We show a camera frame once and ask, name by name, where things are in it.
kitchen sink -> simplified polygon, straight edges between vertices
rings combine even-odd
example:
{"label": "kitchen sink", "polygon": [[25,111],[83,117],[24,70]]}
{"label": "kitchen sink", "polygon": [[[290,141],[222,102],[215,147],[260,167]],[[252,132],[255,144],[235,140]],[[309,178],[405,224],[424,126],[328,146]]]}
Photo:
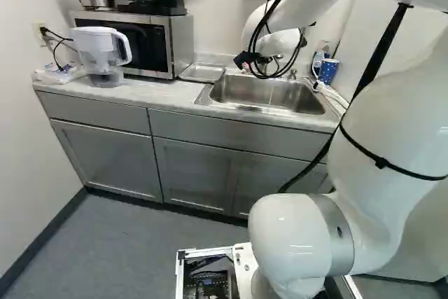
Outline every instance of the kitchen sink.
{"label": "kitchen sink", "polygon": [[234,74],[224,74],[213,87],[206,86],[196,104],[274,114],[323,115],[326,112],[304,83],[283,79],[260,80]]}

countertop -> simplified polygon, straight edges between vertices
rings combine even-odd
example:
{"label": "countertop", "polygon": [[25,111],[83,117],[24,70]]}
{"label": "countertop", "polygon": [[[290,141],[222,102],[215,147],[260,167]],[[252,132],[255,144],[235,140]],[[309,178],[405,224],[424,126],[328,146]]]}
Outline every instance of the countertop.
{"label": "countertop", "polygon": [[[302,113],[281,116],[195,104],[195,100],[204,89],[203,83],[125,79],[124,83],[116,88],[96,88],[84,77],[64,85],[39,82],[34,82],[33,85],[35,90],[61,95],[322,133],[332,133],[339,121],[339,116],[335,113],[331,113],[334,118],[319,118]],[[334,111],[329,104],[326,109]]]}

gray carpet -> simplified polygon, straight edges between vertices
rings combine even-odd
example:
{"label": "gray carpet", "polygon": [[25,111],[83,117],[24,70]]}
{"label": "gray carpet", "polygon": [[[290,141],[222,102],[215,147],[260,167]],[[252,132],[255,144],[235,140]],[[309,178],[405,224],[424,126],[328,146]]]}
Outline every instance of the gray carpet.
{"label": "gray carpet", "polygon": [[4,299],[171,299],[176,251],[247,242],[247,230],[89,195]]}

mug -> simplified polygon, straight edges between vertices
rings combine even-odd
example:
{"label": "mug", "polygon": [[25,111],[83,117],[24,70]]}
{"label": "mug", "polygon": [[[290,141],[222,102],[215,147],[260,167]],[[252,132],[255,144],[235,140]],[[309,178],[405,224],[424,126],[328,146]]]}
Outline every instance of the mug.
{"label": "mug", "polygon": [[336,76],[339,63],[340,61],[336,59],[323,59],[321,70],[319,71],[319,80],[326,85],[330,85]]}

metal tray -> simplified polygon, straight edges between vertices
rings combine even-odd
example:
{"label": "metal tray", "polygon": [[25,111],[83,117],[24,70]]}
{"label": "metal tray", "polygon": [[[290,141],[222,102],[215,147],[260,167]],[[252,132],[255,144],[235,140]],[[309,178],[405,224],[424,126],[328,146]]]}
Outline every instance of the metal tray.
{"label": "metal tray", "polygon": [[[208,258],[216,258],[213,263],[190,273],[192,263],[201,263]],[[253,255],[251,243],[241,243],[212,249],[185,249],[177,251],[176,256],[176,299],[195,299],[198,272],[227,271],[225,277],[217,280],[218,285],[225,288],[227,299],[256,299],[252,296],[251,280],[258,264]],[[317,298],[327,299],[362,299],[350,276],[340,277],[344,280],[346,295],[342,295],[340,287],[333,284],[333,278],[325,282],[325,292]],[[199,294],[199,299],[206,297]]]}
{"label": "metal tray", "polygon": [[179,78],[183,81],[198,83],[215,83],[225,72],[222,64],[197,63],[183,71]]}
{"label": "metal tray", "polygon": [[232,247],[177,251],[176,299],[238,299]]}

